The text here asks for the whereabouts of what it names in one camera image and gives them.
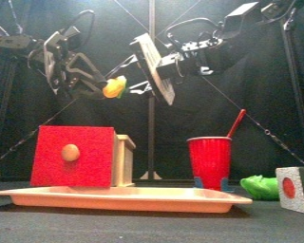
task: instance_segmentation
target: green toy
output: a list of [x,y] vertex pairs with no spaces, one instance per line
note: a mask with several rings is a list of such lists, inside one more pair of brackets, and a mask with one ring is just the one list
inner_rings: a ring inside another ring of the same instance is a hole
[[276,178],[252,176],[240,180],[240,186],[254,200],[278,200],[278,186]]

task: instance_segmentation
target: red plastic cup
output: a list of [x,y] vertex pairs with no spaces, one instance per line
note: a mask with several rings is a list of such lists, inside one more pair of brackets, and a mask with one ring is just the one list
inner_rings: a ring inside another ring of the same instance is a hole
[[188,139],[189,161],[194,181],[202,188],[221,190],[229,176],[230,141],[228,137],[197,137]]

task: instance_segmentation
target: red circle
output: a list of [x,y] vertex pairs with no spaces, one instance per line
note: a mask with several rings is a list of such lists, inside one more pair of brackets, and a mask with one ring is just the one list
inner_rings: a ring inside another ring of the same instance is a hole
[[289,178],[282,179],[282,191],[288,198],[294,198],[294,187]]

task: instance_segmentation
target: black tabletop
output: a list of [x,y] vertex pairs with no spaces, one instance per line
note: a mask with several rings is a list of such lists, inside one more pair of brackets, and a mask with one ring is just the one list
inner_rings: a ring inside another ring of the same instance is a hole
[[[29,182],[0,182],[0,190],[26,187]],[[304,242],[304,214],[278,201],[194,214],[26,207],[0,196],[0,242]]]

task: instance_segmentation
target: plastic tray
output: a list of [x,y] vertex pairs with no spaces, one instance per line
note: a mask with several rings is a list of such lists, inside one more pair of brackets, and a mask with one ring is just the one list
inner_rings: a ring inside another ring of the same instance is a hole
[[37,187],[0,191],[22,206],[127,211],[226,213],[249,198],[206,189],[150,187]]

